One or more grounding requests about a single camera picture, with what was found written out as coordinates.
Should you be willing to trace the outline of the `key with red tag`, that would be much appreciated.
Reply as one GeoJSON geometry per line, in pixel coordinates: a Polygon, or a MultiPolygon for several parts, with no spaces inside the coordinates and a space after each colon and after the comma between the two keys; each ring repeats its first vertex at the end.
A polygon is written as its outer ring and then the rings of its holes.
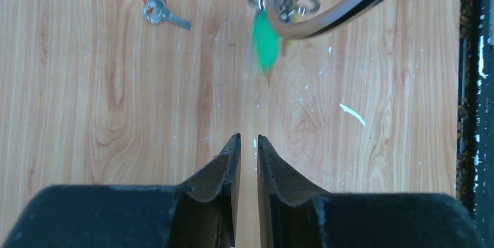
{"type": "Polygon", "coordinates": [[[143,17],[151,24],[168,22],[181,28],[191,30],[192,24],[174,15],[168,8],[166,0],[144,0],[143,17]]]}

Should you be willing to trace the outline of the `key with green tag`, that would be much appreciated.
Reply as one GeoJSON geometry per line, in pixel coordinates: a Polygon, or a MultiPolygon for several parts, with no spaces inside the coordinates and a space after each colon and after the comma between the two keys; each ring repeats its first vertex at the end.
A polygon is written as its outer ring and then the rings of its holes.
{"type": "Polygon", "coordinates": [[[266,75],[272,70],[279,52],[280,36],[272,28],[267,12],[256,12],[250,34],[250,60],[256,73],[266,75]]]}

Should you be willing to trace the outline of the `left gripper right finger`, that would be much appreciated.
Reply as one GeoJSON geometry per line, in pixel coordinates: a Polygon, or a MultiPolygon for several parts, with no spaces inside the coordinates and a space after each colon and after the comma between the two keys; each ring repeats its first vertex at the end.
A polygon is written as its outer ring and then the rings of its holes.
{"type": "Polygon", "coordinates": [[[438,193],[330,193],[257,140],[261,247],[484,247],[468,211],[438,193]]]}

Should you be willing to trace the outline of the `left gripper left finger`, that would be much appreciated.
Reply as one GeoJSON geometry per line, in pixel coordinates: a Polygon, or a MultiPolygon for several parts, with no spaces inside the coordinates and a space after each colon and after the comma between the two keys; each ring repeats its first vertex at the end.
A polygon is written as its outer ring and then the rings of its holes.
{"type": "Polygon", "coordinates": [[[5,247],[234,247],[241,136],[177,185],[53,185],[5,247]]]}

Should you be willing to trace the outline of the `metal keyring with keys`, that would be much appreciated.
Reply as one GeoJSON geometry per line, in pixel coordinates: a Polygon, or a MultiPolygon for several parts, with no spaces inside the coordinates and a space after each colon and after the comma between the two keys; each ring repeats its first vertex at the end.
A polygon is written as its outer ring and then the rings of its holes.
{"type": "Polygon", "coordinates": [[[282,38],[303,40],[328,33],[384,0],[341,0],[320,12],[319,0],[248,0],[256,13],[265,12],[273,31],[282,38]]]}

